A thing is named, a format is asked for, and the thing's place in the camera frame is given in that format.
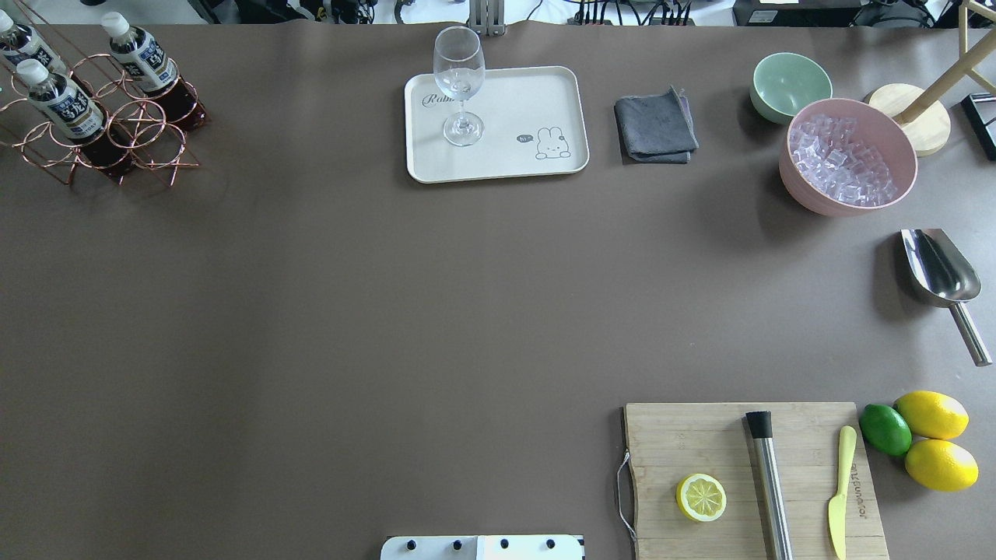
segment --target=round wooden base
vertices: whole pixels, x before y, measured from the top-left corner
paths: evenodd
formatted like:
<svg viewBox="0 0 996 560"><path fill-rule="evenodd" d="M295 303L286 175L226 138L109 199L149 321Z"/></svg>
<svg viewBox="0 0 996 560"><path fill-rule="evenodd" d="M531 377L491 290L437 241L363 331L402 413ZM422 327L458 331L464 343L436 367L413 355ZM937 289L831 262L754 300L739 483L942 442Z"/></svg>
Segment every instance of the round wooden base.
<svg viewBox="0 0 996 560"><path fill-rule="evenodd" d="M868 104L895 119L922 93L923 89L910 84L889 84L872 92ZM951 135L951 116L940 101L934 102L912 122L898 124L920 157L944 147Z"/></svg>

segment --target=wine glass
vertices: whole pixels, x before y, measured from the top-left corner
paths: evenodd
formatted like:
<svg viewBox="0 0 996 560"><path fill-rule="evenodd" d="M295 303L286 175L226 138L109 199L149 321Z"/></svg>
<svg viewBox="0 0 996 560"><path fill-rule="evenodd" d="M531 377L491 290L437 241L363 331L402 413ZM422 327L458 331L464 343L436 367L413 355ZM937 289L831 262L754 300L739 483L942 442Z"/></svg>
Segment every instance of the wine glass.
<svg viewBox="0 0 996 560"><path fill-rule="evenodd" d="M463 102L484 85L484 51L477 33L460 25L440 31L433 50L432 75L446 97L460 102L460 112L443 123L442 135L453 145L481 140L484 122L463 110Z"/></svg>

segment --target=ice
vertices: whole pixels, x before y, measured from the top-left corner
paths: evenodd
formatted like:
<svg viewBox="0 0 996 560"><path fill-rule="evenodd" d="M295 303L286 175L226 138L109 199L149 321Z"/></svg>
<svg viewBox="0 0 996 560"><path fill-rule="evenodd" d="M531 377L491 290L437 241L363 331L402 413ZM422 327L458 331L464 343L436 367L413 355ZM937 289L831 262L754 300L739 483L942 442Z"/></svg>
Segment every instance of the ice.
<svg viewBox="0 0 996 560"><path fill-rule="evenodd" d="M858 120L813 115L789 131L789 151L799 173L823 194L854 206L882 206L898 187L881 153L855 139Z"/></svg>

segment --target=bottle label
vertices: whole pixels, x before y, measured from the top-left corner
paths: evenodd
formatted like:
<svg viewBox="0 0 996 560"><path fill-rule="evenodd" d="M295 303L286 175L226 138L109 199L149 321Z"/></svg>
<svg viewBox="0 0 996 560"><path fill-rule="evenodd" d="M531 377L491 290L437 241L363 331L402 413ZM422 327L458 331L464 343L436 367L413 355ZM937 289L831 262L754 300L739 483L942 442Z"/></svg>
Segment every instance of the bottle label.
<svg viewBox="0 0 996 560"><path fill-rule="evenodd" d="M148 32L145 33L145 40L134 51L111 54L144 92L161 90L176 80L176 65L166 58L162 48Z"/></svg>
<svg viewBox="0 0 996 560"><path fill-rule="evenodd" d="M71 140L85 139L104 129L104 113L72 81L67 81L66 90L56 99L31 102Z"/></svg>
<svg viewBox="0 0 996 560"><path fill-rule="evenodd" d="M11 51L3 49L3 56L14 67L28 59L35 59L52 72L60 74L66 72L66 66L62 64L62 59L55 55L52 47L49 47L37 33L32 33L31 39L20 49Z"/></svg>

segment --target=lemon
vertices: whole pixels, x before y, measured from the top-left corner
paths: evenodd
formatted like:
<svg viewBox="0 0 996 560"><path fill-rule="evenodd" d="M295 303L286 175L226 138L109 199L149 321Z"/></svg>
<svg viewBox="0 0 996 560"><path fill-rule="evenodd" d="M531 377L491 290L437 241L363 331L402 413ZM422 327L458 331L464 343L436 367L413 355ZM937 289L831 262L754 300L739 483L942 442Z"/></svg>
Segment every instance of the lemon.
<svg viewBox="0 0 996 560"><path fill-rule="evenodd" d="M968 426L968 412L958 401L934 391L914 391L899 397L895 409L909 429L924 437L952 439Z"/></svg>
<svg viewBox="0 0 996 560"><path fill-rule="evenodd" d="M902 456L913 442L906 420L885 405L868 405L858 424L872 447L894 457Z"/></svg>
<svg viewBox="0 0 996 560"><path fill-rule="evenodd" d="M689 519L715 521L726 510L726 490L708 474L696 472L678 483L678 508Z"/></svg>
<svg viewBox="0 0 996 560"><path fill-rule="evenodd" d="M922 439L906 454L906 472L931 490L956 492L979 478L979 464L967 449L943 439Z"/></svg>

